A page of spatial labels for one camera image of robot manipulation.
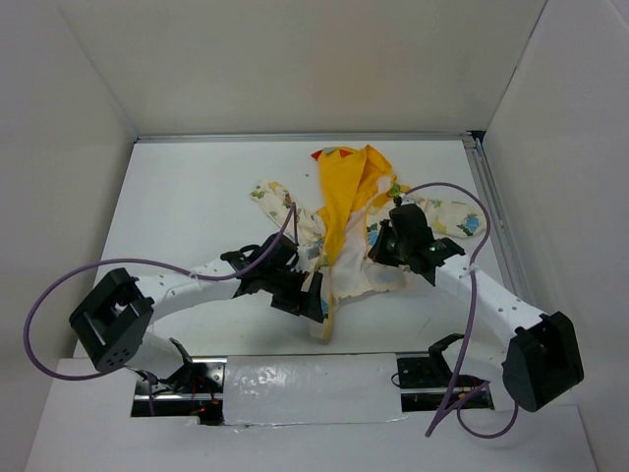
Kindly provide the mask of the dinosaur print yellow-lined jacket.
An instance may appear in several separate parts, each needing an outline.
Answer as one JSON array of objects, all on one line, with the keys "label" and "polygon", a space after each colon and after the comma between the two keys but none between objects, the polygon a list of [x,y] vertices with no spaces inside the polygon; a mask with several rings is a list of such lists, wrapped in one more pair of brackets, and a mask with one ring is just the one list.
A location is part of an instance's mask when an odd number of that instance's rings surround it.
[{"label": "dinosaur print yellow-lined jacket", "polygon": [[277,225],[283,224],[291,208],[296,211],[287,233],[299,243],[297,267],[322,275],[324,321],[311,324],[315,338],[330,336],[341,300],[367,292],[397,291],[407,285],[406,269],[368,259],[394,198],[404,197],[417,205],[438,235],[464,240],[486,232],[487,218],[478,206],[428,199],[412,191],[399,183],[392,165],[374,147],[327,147],[316,151],[313,158],[323,197],[320,209],[304,207],[276,181],[258,181],[250,197]]}]

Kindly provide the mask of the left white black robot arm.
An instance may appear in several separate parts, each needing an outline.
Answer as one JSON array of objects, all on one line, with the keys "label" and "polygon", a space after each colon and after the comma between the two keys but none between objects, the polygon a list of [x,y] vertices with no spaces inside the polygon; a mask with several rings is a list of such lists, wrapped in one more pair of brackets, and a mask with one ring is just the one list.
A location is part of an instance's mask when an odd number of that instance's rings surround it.
[{"label": "left white black robot arm", "polygon": [[173,392],[192,386],[205,371],[183,344],[160,337],[155,322],[197,305],[264,291],[272,308],[325,326],[319,272],[296,268],[298,247],[288,237],[226,252],[192,270],[135,277],[123,268],[106,273],[69,317],[100,374],[128,368]]}]

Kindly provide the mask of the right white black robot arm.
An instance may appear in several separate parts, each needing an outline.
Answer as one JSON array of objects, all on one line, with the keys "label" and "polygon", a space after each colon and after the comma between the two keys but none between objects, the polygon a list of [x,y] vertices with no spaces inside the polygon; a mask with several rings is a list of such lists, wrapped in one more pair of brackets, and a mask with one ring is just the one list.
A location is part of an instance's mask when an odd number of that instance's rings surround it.
[{"label": "right white black robot arm", "polygon": [[576,331],[563,313],[552,315],[522,301],[484,271],[449,238],[433,236],[415,204],[392,209],[380,223],[369,258],[409,269],[463,304],[488,324],[506,347],[501,382],[520,407],[536,412],[585,377]]}]

